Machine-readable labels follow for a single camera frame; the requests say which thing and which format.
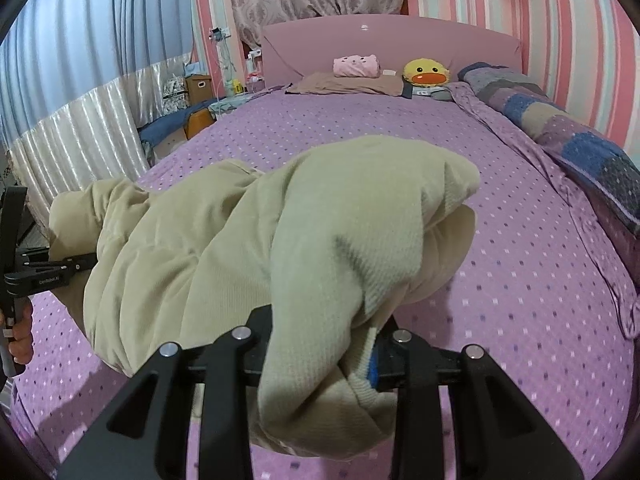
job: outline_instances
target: orange duck beak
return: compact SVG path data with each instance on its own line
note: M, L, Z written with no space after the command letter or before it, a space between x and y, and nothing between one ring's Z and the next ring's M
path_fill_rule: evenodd
M446 82L447 77L444 74L435 72L425 72L423 74L414 75L411 78L412 83L418 83L420 85L439 85Z

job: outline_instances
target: beige sweater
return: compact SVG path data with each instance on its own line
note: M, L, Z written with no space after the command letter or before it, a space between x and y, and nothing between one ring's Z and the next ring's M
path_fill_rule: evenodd
M107 364L134 374L164 342L211 343L273 304L254 442L348 458L388 437L396 398L366 380L376 333L462 263L479 185L463 157L365 136L268 174L226 160L164 192L104 180L57 197L50 257L97 251L55 291Z

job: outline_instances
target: silver curtain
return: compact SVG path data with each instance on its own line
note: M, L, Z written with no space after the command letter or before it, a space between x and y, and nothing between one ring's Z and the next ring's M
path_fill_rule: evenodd
M39 223L60 192L148 169L136 127L192 43L191 0L28 1L0 45L0 121Z

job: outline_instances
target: mattress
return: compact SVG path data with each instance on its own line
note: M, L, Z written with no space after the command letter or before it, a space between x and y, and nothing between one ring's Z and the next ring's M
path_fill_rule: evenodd
M268 171L318 144L367 134L443 146L473 161L482 179L480 191L468 200L477 214L477 231L464 264L432 297L399 308L398 323L441 348L459 351L471 342L488 348L545 415L586 478L593 478L622 439L633 343L621 335L610 291L564 201L532 165L456 104L273 92L223 116L163 159L140 184L167 189L229 157ZM599 250L603 257L617 257L609 243ZM30 435L23 437L30 449L38 447L55 462L64 459L125 379L92 354L51 294L33 302L35 357L16 381L13 423L21 435ZM444 412L447 479L453 479L445 400ZM344 463L258 448L252 459L255 477L262 480L382 480L390 454L387 442Z

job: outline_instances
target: pink headboard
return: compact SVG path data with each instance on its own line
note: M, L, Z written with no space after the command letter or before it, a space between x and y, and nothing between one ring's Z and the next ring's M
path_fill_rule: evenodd
M397 14L323 16L268 25L262 62L268 87L288 85L314 72L331 72L334 59L375 54L383 70L402 73L412 59L441 62L457 80L478 61L522 70L520 40L464 23Z

